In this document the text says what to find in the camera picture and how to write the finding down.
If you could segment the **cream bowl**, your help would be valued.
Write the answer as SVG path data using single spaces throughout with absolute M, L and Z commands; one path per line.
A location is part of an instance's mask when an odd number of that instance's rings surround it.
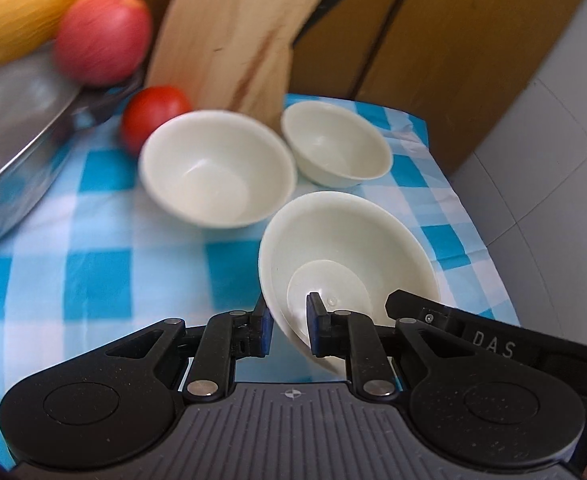
M 160 126 L 144 142 L 138 174 L 161 209 L 205 229 L 266 219 L 287 203 L 298 179 L 274 130 L 227 110 L 198 110 Z
M 391 148 L 380 131 L 344 107 L 298 102 L 284 110 L 280 127 L 303 176 L 325 188 L 351 188 L 392 167 Z
M 441 299 L 427 252 L 400 220 L 365 198 L 323 191 L 300 196 L 272 217 L 258 250 L 258 279 L 270 314 L 303 356 L 343 378 L 344 362 L 315 358 L 307 295 L 328 311 L 349 310 L 391 326 L 386 302 L 397 289 Z

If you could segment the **blue checkered tablecloth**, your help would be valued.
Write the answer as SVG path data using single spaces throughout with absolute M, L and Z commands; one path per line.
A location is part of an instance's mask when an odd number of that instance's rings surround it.
M 444 304 L 516 323 L 481 237 L 429 152 L 423 120 L 348 102 L 393 152 L 389 174 L 354 188 L 410 229 Z M 54 185 L 0 243 L 0 399 L 23 377 L 164 318 L 202 325 L 258 299 L 264 228 L 205 231 L 159 209 L 118 147 L 118 119 L 80 137 Z M 12 463 L 0 435 L 0 463 Z

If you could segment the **cream bowl back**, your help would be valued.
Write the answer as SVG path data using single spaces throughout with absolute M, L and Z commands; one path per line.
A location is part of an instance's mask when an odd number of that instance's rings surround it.
M 344 107 L 298 102 L 284 110 L 280 127 L 303 176 L 325 188 L 351 188 L 392 167 L 391 148 L 380 131 Z

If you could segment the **steel pot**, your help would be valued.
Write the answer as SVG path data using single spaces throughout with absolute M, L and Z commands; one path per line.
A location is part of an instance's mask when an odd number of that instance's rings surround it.
M 0 240 L 50 189 L 77 135 L 107 122 L 143 81 L 144 72 L 136 70 L 111 88 L 82 89 L 45 125 L 21 119 L 0 135 Z

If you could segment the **wooden cabinet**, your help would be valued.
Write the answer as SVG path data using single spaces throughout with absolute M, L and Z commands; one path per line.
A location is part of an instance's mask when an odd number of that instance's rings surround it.
M 144 0 L 153 32 L 171 0 Z M 405 110 L 456 169 L 542 63 L 581 0 L 343 0 L 292 46 L 287 92 Z

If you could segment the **red tomato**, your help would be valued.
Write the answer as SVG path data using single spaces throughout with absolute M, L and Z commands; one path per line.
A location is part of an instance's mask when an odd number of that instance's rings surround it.
M 179 88 L 154 86 L 137 92 L 122 114 L 120 141 L 124 150 L 137 157 L 156 129 L 190 110 L 190 99 Z

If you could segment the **grey pot lid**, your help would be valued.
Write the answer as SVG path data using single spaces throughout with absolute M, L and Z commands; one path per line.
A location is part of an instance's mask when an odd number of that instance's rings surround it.
M 0 66 L 0 173 L 31 148 L 80 93 L 51 50 Z

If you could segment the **wooden knife block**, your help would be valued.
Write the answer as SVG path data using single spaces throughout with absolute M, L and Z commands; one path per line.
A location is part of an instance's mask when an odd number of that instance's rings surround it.
M 321 0 L 171 0 L 146 84 L 185 92 L 197 110 L 230 110 L 278 129 L 292 44 Z

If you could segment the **red apple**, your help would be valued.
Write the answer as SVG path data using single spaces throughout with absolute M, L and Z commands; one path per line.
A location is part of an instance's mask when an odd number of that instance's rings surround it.
M 144 0 L 77 0 L 60 22 L 54 62 L 80 84 L 113 86 L 144 61 L 152 32 Z

